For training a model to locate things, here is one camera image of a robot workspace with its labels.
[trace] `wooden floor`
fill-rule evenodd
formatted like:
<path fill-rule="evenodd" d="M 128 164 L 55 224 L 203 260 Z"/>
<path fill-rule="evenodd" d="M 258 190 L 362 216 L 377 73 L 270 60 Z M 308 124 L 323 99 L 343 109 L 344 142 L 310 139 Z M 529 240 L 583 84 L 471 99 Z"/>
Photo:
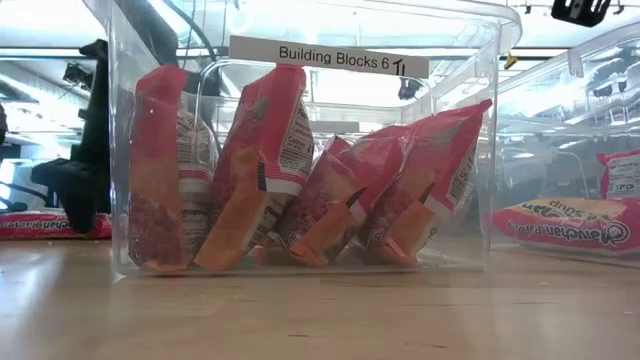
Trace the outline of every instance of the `wooden floor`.
<path fill-rule="evenodd" d="M 0 243 L 0 358 L 640 358 L 640 271 L 494 252 L 491 270 L 122 278 L 110 244 Z"/>

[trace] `clear plastic bin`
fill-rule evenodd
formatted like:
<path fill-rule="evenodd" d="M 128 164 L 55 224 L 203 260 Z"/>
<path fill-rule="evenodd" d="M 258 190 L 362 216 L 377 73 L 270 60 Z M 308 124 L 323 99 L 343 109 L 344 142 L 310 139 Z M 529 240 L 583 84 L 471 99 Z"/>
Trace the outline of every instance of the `clear plastic bin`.
<path fill-rule="evenodd" d="M 493 248 L 640 265 L 640 23 L 500 84 Z"/>
<path fill-rule="evenodd" d="M 86 3 L 103 23 L 110 24 L 115 268 L 124 274 L 153 274 L 158 268 L 167 270 L 168 267 L 158 267 L 157 262 L 145 263 L 131 256 L 131 248 L 139 245 L 140 231 L 145 229 L 140 230 L 138 224 L 138 230 L 134 233 L 130 226 L 138 210 L 132 209 L 134 204 L 129 184 L 140 164 L 134 164 L 130 150 L 132 144 L 138 141 L 134 138 L 141 136 L 134 134 L 137 131 L 136 122 L 140 113 L 145 111 L 141 110 L 144 102 L 149 100 L 141 98 L 140 94 L 136 96 L 135 89 L 141 78 L 158 68 L 162 60 L 157 52 L 163 50 L 164 46 L 153 43 L 157 50 L 154 54 L 143 41 L 149 33 L 140 34 L 134 29 L 154 31 L 162 27 L 140 26 L 139 22 L 145 19 L 135 12 L 139 9 L 132 4 L 137 1 L 114 0 L 110 7 L 93 1 Z M 198 157 L 199 165 L 205 166 L 215 163 L 219 153 L 224 153 L 224 145 L 245 85 L 275 67 L 273 62 L 230 58 L 228 51 L 232 35 L 428 59 L 428 69 L 420 69 L 424 75 L 416 78 L 305 66 L 306 87 L 302 101 L 313 132 L 316 159 L 335 134 L 353 142 L 390 125 L 411 124 L 438 112 L 487 99 L 495 103 L 498 55 L 507 52 L 521 35 L 520 19 L 512 9 L 476 2 L 195 1 L 195 22 L 211 43 L 212 56 L 216 58 L 212 62 L 208 59 L 211 57 L 209 51 L 203 45 L 206 42 L 199 39 L 196 32 L 190 31 L 186 23 L 166 6 L 166 2 L 154 0 L 151 3 L 177 33 L 177 42 L 180 44 L 177 50 L 178 66 L 192 73 L 178 106 L 184 111 L 198 114 L 196 124 L 204 124 L 214 132 L 213 140 L 207 137 L 206 132 L 198 133 L 198 136 L 192 133 L 191 139 L 194 140 L 191 148 L 182 148 L 192 152 L 193 156 Z M 186 4 L 182 10 L 190 14 L 192 3 Z M 171 107 L 162 109 L 159 105 L 158 109 L 175 113 L 175 108 Z M 226 272 L 380 272 L 425 267 L 482 269 L 488 238 L 483 236 L 481 228 L 484 225 L 478 219 L 486 219 L 491 213 L 493 188 L 489 184 L 493 183 L 494 113 L 494 107 L 484 112 L 479 136 L 473 142 L 476 149 L 471 159 L 475 160 L 475 166 L 473 161 L 467 164 L 473 171 L 466 189 L 459 189 L 460 201 L 455 211 L 448 219 L 441 219 L 439 233 L 417 253 L 417 261 L 411 266 L 365 264 L 357 256 L 345 255 L 344 252 L 339 255 L 344 258 L 341 261 L 321 267 L 278 262 L 265 265 L 257 261 L 254 251 L 251 251 Z M 203 143 L 210 145 L 205 145 L 210 152 L 204 156 L 198 153 L 198 146 Z M 166 172 L 167 177 L 175 176 L 169 169 Z M 200 193 L 189 201 L 207 202 L 202 195 L 208 191 L 206 188 L 200 187 L 194 191 Z M 211 191 L 220 190 L 214 187 Z M 148 221 L 149 229 L 167 226 L 166 235 L 158 236 L 153 251 L 168 251 L 162 248 L 162 244 L 171 241 L 168 238 L 174 235 L 169 233 L 175 229 L 161 219 Z M 190 261 L 182 265 L 169 269 L 169 273 L 211 273 Z"/>

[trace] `red package on floor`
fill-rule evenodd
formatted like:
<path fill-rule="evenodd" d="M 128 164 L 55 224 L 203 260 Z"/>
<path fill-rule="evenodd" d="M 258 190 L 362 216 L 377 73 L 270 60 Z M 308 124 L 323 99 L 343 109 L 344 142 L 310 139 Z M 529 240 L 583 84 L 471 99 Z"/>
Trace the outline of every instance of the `red package on floor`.
<path fill-rule="evenodd" d="M 278 65 L 242 91 L 213 179 L 213 228 L 195 263 L 232 267 L 300 193 L 313 159 L 301 67 Z"/>
<path fill-rule="evenodd" d="M 335 137 L 275 232 L 294 258 L 328 264 L 363 225 L 401 164 L 396 138 L 363 138 L 350 147 Z"/>
<path fill-rule="evenodd" d="M 601 195 L 609 198 L 640 198 L 640 150 L 621 154 L 598 154 L 604 165 Z"/>
<path fill-rule="evenodd" d="M 186 269 L 210 226 L 202 199 L 210 198 L 215 143 L 202 121 L 181 109 L 186 81 L 183 70 L 166 65 L 136 86 L 129 255 L 137 265 L 161 271 Z"/>
<path fill-rule="evenodd" d="M 492 222 L 532 248 L 606 256 L 640 252 L 638 199 L 536 199 L 496 212 Z"/>
<path fill-rule="evenodd" d="M 412 264 L 464 194 L 491 101 L 445 111 L 406 127 L 405 162 L 380 197 L 360 240 L 384 262 Z"/>
<path fill-rule="evenodd" d="M 80 234 L 71 229 L 62 210 L 25 211 L 0 215 L 0 240 L 37 239 L 108 239 L 111 218 L 96 214 L 93 230 Z"/>

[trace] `ceiling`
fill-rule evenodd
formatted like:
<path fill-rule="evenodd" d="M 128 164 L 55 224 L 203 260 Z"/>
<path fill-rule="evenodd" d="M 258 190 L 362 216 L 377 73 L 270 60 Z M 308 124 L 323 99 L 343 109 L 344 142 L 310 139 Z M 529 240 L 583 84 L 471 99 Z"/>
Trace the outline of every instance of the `ceiling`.
<path fill-rule="evenodd" d="M 191 12 L 192 1 L 173 1 L 185 9 L 185 12 Z M 505 4 L 507 0 L 487 2 Z M 603 23 L 594 28 L 579 27 L 551 18 L 548 7 L 550 0 L 529 0 L 527 3 L 533 6 L 528 14 L 524 6 L 525 0 L 510 0 L 508 3 L 514 6 L 522 17 L 523 35 L 516 47 L 520 49 L 566 49 L 612 29 L 640 21 L 640 0 L 623 0 L 621 3 L 627 6 L 619 15 L 613 14 L 617 7 L 612 5 Z M 204 1 L 200 0 L 199 7 L 196 9 L 198 12 L 204 11 L 201 8 L 202 4 Z M 73 48 L 91 43 L 97 38 L 105 38 L 105 31 L 82 0 L 0 0 L 0 61 L 12 61 L 12 64 L 34 76 L 59 86 L 63 92 L 69 91 L 85 99 L 88 95 L 76 88 L 69 89 L 69 84 L 62 81 L 62 74 L 69 60 L 23 58 L 18 61 L 16 58 L 8 59 L 6 53 L 2 60 L 3 51 L 6 52 L 7 48 L 20 48 L 24 53 L 27 50 L 43 53 L 51 48 L 63 48 L 75 53 Z M 93 66 L 91 62 L 79 60 L 73 60 L 73 62 L 81 62 L 87 69 Z M 506 79 L 538 63 L 540 61 L 521 61 L 510 71 L 501 72 L 501 79 Z M 72 122 L 77 126 L 77 119 L 73 119 Z"/>

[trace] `white label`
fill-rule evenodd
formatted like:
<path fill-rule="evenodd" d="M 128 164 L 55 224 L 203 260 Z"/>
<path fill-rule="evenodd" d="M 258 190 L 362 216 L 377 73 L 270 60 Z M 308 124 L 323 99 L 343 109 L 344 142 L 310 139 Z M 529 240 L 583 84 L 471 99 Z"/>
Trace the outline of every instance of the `white label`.
<path fill-rule="evenodd" d="M 361 49 L 231 36 L 229 57 L 415 78 L 429 77 L 429 59 Z"/>
<path fill-rule="evenodd" d="M 609 198 L 640 197 L 640 155 L 609 161 Z"/>

